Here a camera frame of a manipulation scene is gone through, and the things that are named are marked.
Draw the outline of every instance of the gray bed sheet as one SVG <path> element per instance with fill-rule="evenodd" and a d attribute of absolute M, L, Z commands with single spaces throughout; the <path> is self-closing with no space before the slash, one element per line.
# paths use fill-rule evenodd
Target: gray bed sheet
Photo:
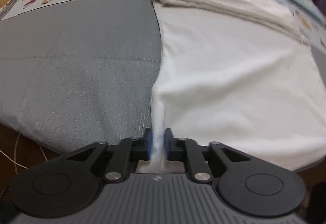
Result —
<path fill-rule="evenodd" d="M 142 136 L 160 58 L 150 0 L 73 0 L 0 21 L 0 122 L 61 153 Z"/>

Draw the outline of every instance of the purple object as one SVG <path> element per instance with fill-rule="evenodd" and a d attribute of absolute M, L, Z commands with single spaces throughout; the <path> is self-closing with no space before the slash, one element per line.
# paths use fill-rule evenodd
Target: purple object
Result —
<path fill-rule="evenodd" d="M 312 0 L 323 15 L 326 15 L 326 0 Z"/>

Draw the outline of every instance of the white garment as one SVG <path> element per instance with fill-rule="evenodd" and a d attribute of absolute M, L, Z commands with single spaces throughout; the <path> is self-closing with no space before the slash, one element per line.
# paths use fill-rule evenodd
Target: white garment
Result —
<path fill-rule="evenodd" d="M 162 60 L 152 89 L 152 171 L 159 170 L 165 128 L 176 138 L 219 141 L 290 170 L 325 156 L 325 88 L 310 47 L 289 37 L 296 30 L 284 6 L 269 8 L 273 19 L 266 5 L 252 1 L 241 10 L 249 21 L 164 1 L 169 6 L 154 1 Z"/>

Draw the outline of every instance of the crumpled white fabric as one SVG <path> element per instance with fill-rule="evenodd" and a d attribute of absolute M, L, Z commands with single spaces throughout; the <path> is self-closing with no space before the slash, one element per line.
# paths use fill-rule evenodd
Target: crumpled white fabric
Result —
<path fill-rule="evenodd" d="M 325 87 L 286 7 L 270 0 L 153 2 L 162 60 L 144 171 L 164 167 L 166 128 L 176 138 L 219 141 L 290 170 L 325 156 Z"/>

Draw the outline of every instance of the silver screw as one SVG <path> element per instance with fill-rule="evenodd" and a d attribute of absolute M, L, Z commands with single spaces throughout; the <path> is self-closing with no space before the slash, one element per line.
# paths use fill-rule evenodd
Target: silver screw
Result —
<path fill-rule="evenodd" d="M 116 171 L 110 171 L 105 175 L 105 178 L 108 180 L 119 180 L 121 178 L 121 174 Z"/>
<path fill-rule="evenodd" d="M 207 181 L 211 176 L 206 172 L 198 172 L 195 174 L 195 179 L 199 181 Z"/>

